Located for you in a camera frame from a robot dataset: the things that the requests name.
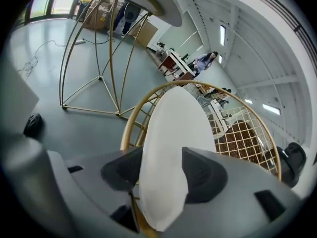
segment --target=ceiling light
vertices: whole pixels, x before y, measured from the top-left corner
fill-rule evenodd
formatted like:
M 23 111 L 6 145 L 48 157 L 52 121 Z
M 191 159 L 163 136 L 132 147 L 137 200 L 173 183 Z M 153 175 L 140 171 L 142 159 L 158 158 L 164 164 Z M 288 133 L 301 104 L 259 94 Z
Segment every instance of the ceiling light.
M 246 103 L 253 104 L 253 102 L 252 102 L 251 100 L 244 99 L 244 101 L 245 101 Z
M 263 104 L 263 108 L 265 108 L 266 110 L 269 110 L 277 115 L 281 115 L 281 110 L 280 109 L 277 109 L 277 108 L 274 108 L 274 107 L 271 107 L 269 105 L 265 105 Z
M 224 26 L 220 26 L 220 44 L 224 46 L 224 38 L 226 36 L 226 28 Z

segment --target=table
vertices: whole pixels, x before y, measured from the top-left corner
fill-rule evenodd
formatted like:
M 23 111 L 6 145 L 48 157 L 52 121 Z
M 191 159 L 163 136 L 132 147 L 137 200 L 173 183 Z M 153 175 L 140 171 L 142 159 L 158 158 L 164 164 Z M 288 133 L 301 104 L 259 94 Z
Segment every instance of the table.
M 215 100 L 211 101 L 210 105 L 208 105 L 208 108 L 211 112 L 211 115 L 213 116 L 214 122 L 217 124 L 217 127 L 220 130 L 219 135 L 217 133 L 216 135 L 213 135 L 213 136 L 215 138 L 222 137 L 229 129 L 228 125 L 225 122 L 225 119 L 222 116 L 222 108 L 220 104 Z
M 158 69 L 160 69 L 163 65 L 167 69 L 172 69 L 174 67 L 174 64 L 176 64 L 182 72 L 185 74 L 187 72 L 191 73 L 193 76 L 195 76 L 194 72 L 187 66 L 187 64 L 182 60 L 182 58 L 173 50 L 170 51 L 170 54 L 164 59 L 164 61 L 158 66 Z

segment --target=white ceiling beam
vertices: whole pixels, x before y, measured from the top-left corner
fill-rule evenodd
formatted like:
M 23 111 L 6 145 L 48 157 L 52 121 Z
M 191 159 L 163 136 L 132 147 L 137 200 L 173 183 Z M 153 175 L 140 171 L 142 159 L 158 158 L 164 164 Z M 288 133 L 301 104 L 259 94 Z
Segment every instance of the white ceiling beam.
M 231 5 L 231 14 L 230 14 L 230 26 L 234 31 L 237 30 L 239 14 L 240 14 L 240 9 L 237 6 L 232 4 Z M 228 40 L 227 45 L 226 45 L 226 56 L 225 56 L 225 60 L 223 63 L 223 68 L 226 67 L 226 65 L 229 61 L 229 57 L 230 57 L 231 52 L 232 52 L 235 38 L 236 38 L 236 34 L 234 32 L 230 32 L 229 40 Z
M 292 135 L 287 133 L 283 128 L 281 128 L 280 126 L 275 124 L 273 121 L 271 121 L 269 118 L 264 116 L 263 113 L 261 111 L 259 111 L 257 108 L 254 108 L 254 110 L 261 117 L 261 119 L 266 124 L 266 126 L 268 126 L 273 131 L 278 133 L 284 140 L 286 140 L 287 144 L 290 143 L 290 142 L 298 142 L 298 139 L 296 139 L 295 137 L 293 137 Z
M 273 80 L 265 80 L 261 82 L 256 82 L 253 84 L 249 85 L 244 85 L 238 87 L 238 89 L 245 89 L 245 88 L 250 88 L 250 87 L 258 87 L 258 86 L 268 86 L 268 85 L 279 85 L 279 84 L 287 84 L 287 83 L 293 83 L 293 82 L 298 82 L 298 76 L 295 74 L 289 75 L 289 76 L 283 76 L 279 78 L 274 78 Z
M 194 20 L 194 24 L 195 24 L 196 28 L 199 31 L 199 35 L 201 36 L 203 44 L 205 45 L 206 44 L 206 40 L 205 40 L 206 38 L 204 38 L 204 35 L 206 37 L 208 37 L 208 38 L 209 38 L 209 36 L 208 36 L 208 33 L 207 33 L 206 29 L 202 30 L 202 28 L 205 28 L 204 27 L 204 22 L 203 22 L 203 20 L 201 19 L 200 15 L 199 15 L 199 11 L 197 10 L 197 6 L 195 5 L 196 1 L 195 0 L 186 0 L 186 2 L 188 4 L 189 11 L 193 12 L 193 13 L 191 13 L 191 16 L 194 17 L 197 21 L 199 21 L 199 22 L 195 22 L 196 20 Z M 207 44 L 209 45 L 209 48 L 211 49 L 210 39 L 209 39 L 209 42 Z

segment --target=white fabric cover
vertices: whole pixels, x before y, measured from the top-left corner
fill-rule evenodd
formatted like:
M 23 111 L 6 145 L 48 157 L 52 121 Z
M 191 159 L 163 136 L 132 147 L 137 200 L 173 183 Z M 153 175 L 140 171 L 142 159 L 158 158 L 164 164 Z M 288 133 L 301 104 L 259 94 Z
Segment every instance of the white fabric cover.
M 182 87 L 163 95 L 151 116 L 139 176 L 144 217 L 165 231 L 181 214 L 188 193 L 182 147 L 215 152 L 211 126 L 197 100 Z

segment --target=dark hair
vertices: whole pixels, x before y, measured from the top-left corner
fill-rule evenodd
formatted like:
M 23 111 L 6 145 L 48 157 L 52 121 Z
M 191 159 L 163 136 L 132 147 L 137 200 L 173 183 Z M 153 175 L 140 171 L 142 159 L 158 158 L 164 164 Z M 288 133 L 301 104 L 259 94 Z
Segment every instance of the dark hair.
M 202 61 L 207 61 L 209 59 L 209 57 L 211 56 L 211 54 L 214 53 L 216 55 L 216 57 L 218 56 L 218 52 L 217 51 L 213 51 L 213 52 L 210 52 L 208 53 L 203 59 Z

